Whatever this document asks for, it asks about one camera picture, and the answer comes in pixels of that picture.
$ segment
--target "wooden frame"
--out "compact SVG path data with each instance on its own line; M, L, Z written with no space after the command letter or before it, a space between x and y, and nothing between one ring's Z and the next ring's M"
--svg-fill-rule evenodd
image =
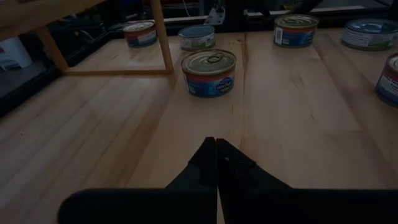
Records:
M54 61L55 66L64 75L159 75L159 74L170 74L173 72L173 62L170 54L169 42L167 39L166 28L164 25L164 18L162 12L162 6L160 0L150 0L152 12L154 14L156 32L159 39L160 49L162 50L163 61L165 65L164 70L85 70L78 71L71 69L65 58L62 56L58 49L55 41L53 40L47 26L37 28L35 31L43 44L48 48L49 54Z

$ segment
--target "wooden table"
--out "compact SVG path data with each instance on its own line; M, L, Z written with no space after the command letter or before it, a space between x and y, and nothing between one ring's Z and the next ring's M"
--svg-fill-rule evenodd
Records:
M349 49L341 33L319 30L304 49L273 45L272 32L217 34L238 59L219 98L188 94L177 37L172 75L58 79L0 122L0 220L54 223L80 189L164 187L207 136L292 187L396 189L398 114L373 90L396 49ZM162 64L159 46L126 49L114 40L77 67Z
M43 44L47 47L54 64L66 75L97 75L89 70L77 71L69 68L67 61L58 49L46 25L69 16L73 13L84 11L104 0L0 0L0 40L5 40L19 34L35 30ZM173 65L170 56L167 34L160 0L150 0L156 24L156 32L162 49L164 66L161 69L149 68L139 70L114 69L111 74L136 75L136 74L170 74Z

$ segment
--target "can lid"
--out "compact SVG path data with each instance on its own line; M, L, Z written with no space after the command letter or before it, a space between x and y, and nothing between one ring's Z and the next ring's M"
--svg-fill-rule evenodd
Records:
M398 23L387 19L355 19L346 24L348 29L367 34L390 34L398 32Z
M200 50L185 57L181 68L193 75L217 75L233 68L235 63L235 55L226 50Z
M388 64L391 68L398 72L398 54L391 55L391 57L388 58Z
M184 28L178 32L178 35L186 38L203 37L214 33L214 27L209 25L197 25Z
M137 22L129 22L123 28L124 32L136 32L144 29L148 29L153 26L155 22L152 21L137 21Z
M313 16L296 14L296 15L280 16L275 19L275 23L281 27L299 29L299 28L314 27L318 25L319 19Z

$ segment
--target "can label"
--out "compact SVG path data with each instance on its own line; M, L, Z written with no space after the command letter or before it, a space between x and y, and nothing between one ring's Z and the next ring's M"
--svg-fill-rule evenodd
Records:
M234 72L217 78L185 76L188 91L200 97L216 97L229 92L234 87Z
M347 44L370 49L384 49L396 43L398 34L364 34L346 29L342 40Z
M186 38L180 37L180 44L182 49L206 49L215 43L214 33L204 37Z
M274 40L279 45L303 47L312 43L315 29L284 29L275 28Z
M126 34L125 36L130 47L140 47L156 42L156 30L141 35Z
M398 103L398 76L385 69L377 83L376 90L389 100Z

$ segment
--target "white cable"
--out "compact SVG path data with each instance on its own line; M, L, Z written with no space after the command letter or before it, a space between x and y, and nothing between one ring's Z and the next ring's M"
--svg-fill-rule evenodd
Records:
M189 17L191 17L191 15L190 15L189 12L188 12L187 5L185 4L185 0L182 0L182 2L184 2L185 12L187 12L187 14L188 14Z

